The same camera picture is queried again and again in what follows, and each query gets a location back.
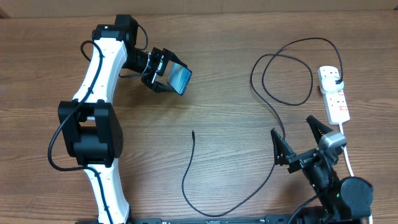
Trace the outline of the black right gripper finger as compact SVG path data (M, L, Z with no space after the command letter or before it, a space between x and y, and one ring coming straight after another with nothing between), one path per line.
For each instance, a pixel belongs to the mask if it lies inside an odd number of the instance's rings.
M290 160L295 157L295 153L287 141L275 128L271 130L271 138L274 147L274 164L280 166L290 164Z
M324 134L328 134L333 131L331 128L323 124L321 121L317 120L312 115L306 118L306 122L308 123L310 129L312 130L313 136L317 144L320 142Z

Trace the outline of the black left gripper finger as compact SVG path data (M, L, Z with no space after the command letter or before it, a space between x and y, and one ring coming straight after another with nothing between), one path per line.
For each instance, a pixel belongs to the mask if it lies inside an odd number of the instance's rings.
M187 68L187 65L185 63L183 63L172 51L170 51L166 48L163 48L162 55L164 56L164 59L163 59L164 62L171 61L171 62L177 63L177 64Z
M160 82L158 82L158 81L155 81L155 82L154 82L154 88L153 88L153 90L154 90L156 93L162 93L162 92L175 92L175 90L174 90L171 86L165 85L165 84L160 83Z

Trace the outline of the black samsung smartphone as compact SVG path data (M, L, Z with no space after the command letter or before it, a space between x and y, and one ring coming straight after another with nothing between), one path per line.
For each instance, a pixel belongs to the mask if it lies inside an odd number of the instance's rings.
M181 64L173 63L167 82L180 96L182 96L187 89L191 76L191 70L185 68Z

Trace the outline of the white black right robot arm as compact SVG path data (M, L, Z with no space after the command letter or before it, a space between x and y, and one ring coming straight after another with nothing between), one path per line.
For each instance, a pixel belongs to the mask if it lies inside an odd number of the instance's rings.
M274 164L287 165L291 174L301 170L315 195L293 214L269 215L266 220L279 223L362 223L371 215L372 185L355 176L339 179L333 168L347 144L345 135L312 115L306 118L306 122L317 147L296 154L276 129L272 129Z

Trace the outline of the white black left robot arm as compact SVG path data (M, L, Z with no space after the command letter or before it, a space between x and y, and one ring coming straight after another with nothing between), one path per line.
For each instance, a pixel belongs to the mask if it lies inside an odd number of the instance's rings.
M136 47L141 25L129 14L118 14L114 24L99 24L93 30L85 79L72 100L58 106L60 126L67 152L77 161L75 170L86 172L98 206L95 223L132 223L119 175L124 145L121 125L113 108L113 96L121 70L156 93L182 96L192 71L172 51Z

